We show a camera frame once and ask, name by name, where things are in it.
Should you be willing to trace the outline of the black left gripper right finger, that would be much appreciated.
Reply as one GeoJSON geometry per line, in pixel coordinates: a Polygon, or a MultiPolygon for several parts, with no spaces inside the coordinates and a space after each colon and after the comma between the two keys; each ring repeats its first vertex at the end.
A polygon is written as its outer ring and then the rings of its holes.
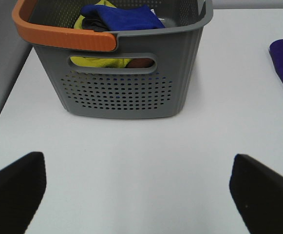
{"type": "Polygon", "coordinates": [[[237,154],[229,190],[251,234],[283,234],[283,176],[256,159],[237,154]]]}

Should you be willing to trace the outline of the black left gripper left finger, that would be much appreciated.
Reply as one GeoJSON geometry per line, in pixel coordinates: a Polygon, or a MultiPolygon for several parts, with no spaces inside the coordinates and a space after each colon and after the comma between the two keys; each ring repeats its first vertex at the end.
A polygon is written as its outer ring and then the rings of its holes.
{"type": "Polygon", "coordinates": [[[44,155],[31,152],[0,170],[0,234],[23,234],[46,190],[44,155]]]}

